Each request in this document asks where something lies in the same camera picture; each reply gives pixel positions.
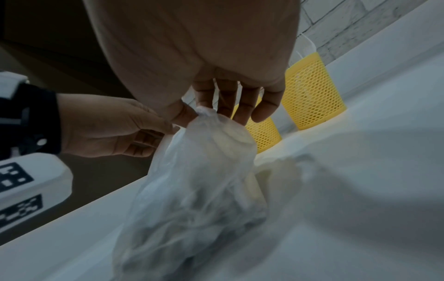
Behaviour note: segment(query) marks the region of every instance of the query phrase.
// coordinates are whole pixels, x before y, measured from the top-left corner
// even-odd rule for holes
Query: yellow basket
[[[319,125],[347,108],[319,54],[296,62],[285,73],[282,105],[299,130]]]
[[[260,100],[261,98],[259,97],[256,105],[259,104]],[[233,115],[236,113],[238,106],[239,105],[236,105],[234,107]],[[278,129],[270,117],[260,123],[255,123],[250,118],[245,127],[256,141],[258,153],[264,152],[282,140]]]

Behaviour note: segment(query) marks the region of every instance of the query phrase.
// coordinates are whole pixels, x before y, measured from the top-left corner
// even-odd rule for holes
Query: clear plastic bag
[[[251,172],[257,148],[248,131],[214,110],[166,136],[113,252],[115,278],[180,280],[226,237],[263,221],[267,205]]]

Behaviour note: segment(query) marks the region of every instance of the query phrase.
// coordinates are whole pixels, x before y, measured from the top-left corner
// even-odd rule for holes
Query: mesh pattern
[[[234,107],[233,115],[238,106],[239,105],[236,105],[236,107]],[[255,123],[250,118],[245,127],[256,141],[258,145],[258,153],[264,152],[282,140],[278,129],[270,117],[260,123]]]
[[[323,123],[346,109],[318,53],[290,67],[285,84],[282,105],[299,130]]]

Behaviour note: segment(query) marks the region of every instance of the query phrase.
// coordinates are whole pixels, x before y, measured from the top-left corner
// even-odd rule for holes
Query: brown floor
[[[29,77],[31,84],[59,93],[130,97],[105,65],[19,44],[0,43],[0,69]],[[60,155],[74,174],[73,193],[63,203],[0,233],[0,245],[26,234],[146,175],[151,158]]]

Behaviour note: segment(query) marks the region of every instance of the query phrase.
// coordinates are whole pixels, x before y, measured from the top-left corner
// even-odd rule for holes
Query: white device
[[[69,168],[54,155],[0,161],[0,233],[63,202],[72,181]]]

